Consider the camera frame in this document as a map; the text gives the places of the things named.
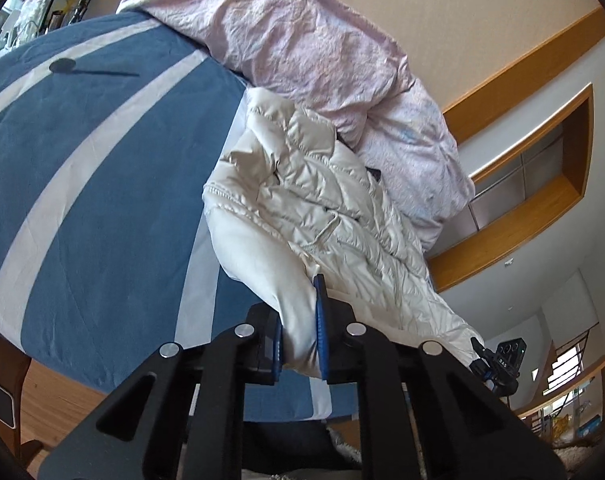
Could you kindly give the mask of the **pink floral duvet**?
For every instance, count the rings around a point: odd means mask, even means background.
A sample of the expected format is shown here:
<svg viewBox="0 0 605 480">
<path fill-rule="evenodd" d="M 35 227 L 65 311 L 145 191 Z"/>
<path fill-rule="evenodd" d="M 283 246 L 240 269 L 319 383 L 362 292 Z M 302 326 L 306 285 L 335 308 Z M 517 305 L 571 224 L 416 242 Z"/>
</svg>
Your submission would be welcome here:
<svg viewBox="0 0 605 480">
<path fill-rule="evenodd" d="M 256 87 L 327 118 L 412 223 L 424 249 L 470 203 L 443 113 L 398 42 L 339 0 L 120 0 L 203 44 Z"/>
</svg>

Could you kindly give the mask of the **wooden bookshelf with items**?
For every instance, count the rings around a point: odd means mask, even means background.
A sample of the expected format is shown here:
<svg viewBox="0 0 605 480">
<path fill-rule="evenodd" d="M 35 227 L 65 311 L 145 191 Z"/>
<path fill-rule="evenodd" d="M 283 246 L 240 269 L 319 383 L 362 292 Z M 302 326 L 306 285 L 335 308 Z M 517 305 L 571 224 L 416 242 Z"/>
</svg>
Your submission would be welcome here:
<svg viewBox="0 0 605 480">
<path fill-rule="evenodd" d="M 541 440 L 576 445 L 605 431 L 605 356 L 516 416 Z"/>
</svg>

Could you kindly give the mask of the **blue white striped bedsheet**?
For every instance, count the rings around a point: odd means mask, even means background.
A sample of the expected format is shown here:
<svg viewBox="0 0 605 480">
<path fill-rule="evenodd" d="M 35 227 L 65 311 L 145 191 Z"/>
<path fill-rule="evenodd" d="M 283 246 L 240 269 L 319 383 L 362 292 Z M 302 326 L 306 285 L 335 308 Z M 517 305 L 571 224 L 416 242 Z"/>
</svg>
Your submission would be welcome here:
<svg viewBox="0 0 605 480">
<path fill-rule="evenodd" d="M 105 392 L 162 344 L 206 344 L 257 302 L 312 347 L 312 272 L 202 200 L 246 114 L 240 77 L 140 12 L 1 58 L 0 333 Z"/>
</svg>

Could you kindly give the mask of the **wooden framed wall niche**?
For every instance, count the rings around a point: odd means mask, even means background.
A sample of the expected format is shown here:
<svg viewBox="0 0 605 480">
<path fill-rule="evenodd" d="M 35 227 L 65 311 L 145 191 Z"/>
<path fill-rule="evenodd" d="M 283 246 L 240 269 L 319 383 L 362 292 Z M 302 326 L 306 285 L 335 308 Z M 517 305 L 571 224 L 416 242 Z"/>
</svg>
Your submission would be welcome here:
<svg viewBox="0 0 605 480">
<path fill-rule="evenodd" d="M 476 195 L 429 256 L 436 288 L 540 292 L 573 272 L 605 218 L 605 11 L 447 111 Z"/>
</svg>

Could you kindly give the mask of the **silver quilted down jacket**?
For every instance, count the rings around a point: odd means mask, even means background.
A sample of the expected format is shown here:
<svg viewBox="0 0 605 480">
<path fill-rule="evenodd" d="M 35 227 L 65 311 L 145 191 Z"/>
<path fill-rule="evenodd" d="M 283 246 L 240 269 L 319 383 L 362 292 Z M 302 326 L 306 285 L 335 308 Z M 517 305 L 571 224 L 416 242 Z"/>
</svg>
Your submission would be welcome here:
<svg viewBox="0 0 605 480">
<path fill-rule="evenodd" d="M 321 373 L 316 276 L 390 340 L 436 340 L 470 364 L 476 330 L 435 292 L 417 232 L 331 122 L 263 88 L 246 103 L 204 212 L 225 273 L 280 313 L 286 365 Z"/>
</svg>

